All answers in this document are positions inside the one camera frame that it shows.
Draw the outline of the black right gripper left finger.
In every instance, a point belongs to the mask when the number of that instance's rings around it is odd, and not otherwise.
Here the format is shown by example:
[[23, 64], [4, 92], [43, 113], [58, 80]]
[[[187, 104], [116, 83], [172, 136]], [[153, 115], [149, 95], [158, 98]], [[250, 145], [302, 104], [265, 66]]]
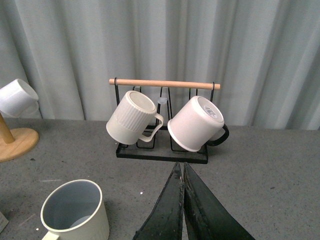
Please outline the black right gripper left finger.
[[175, 163], [150, 215], [134, 240], [181, 240], [185, 185], [180, 164]]

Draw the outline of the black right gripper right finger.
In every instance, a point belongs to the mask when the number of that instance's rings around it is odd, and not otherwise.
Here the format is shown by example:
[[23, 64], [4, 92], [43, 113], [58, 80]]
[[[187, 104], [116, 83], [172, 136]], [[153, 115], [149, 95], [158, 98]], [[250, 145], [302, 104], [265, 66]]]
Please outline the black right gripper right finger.
[[188, 164], [184, 164], [184, 212], [195, 240], [253, 240]]

